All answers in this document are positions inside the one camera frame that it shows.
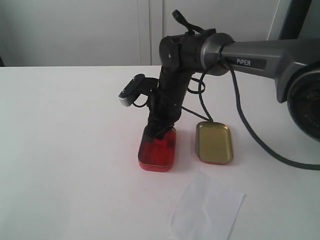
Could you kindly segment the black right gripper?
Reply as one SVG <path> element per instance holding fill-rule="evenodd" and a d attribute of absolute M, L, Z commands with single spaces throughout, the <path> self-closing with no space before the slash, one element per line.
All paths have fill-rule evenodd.
<path fill-rule="evenodd" d="M 191 77 L 190 71 L 161 68 L 155 96 L 149 105 L 147 126 L 142 134 L 142 150 L 156 150 L 155 137 L 163 140 L 167 135 L 175 135 L 174 124 L 181 116 Z"/>

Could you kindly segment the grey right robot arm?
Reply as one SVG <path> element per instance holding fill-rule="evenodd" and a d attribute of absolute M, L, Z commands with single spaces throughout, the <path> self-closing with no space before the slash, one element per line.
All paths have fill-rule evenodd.
<path fill-rule="evenodd" d="M 320 41 L 285 39 L 236 42 L 226 33 L 167 36 L 159 44 L 158 93 L 149 106 L 144 134 L 161 139 L 177 122 L 191 77 L 222 76 L 229 69 L 275 81 L 276 98 L 287 103 L 295 124 L 320 138 Z"/>

